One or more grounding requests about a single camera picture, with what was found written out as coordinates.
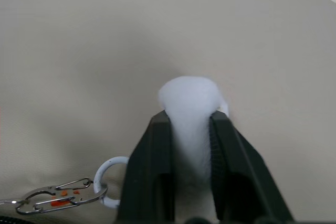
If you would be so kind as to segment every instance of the beige surface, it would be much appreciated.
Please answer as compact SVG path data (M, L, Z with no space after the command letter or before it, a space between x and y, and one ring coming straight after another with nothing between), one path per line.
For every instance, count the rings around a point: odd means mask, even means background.
M218 83L294 216L336 220L335 17L329 0L0 0L1 198L129 155L159 87L192 74Z

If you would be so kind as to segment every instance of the white cotton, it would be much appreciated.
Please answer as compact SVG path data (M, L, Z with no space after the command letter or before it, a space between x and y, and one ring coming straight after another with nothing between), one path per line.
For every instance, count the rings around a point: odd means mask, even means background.
M159 101L173 130L176 220L215 221L208 124L216 110L228 115L228 105L213 81L189 76L167 82L159 91Z

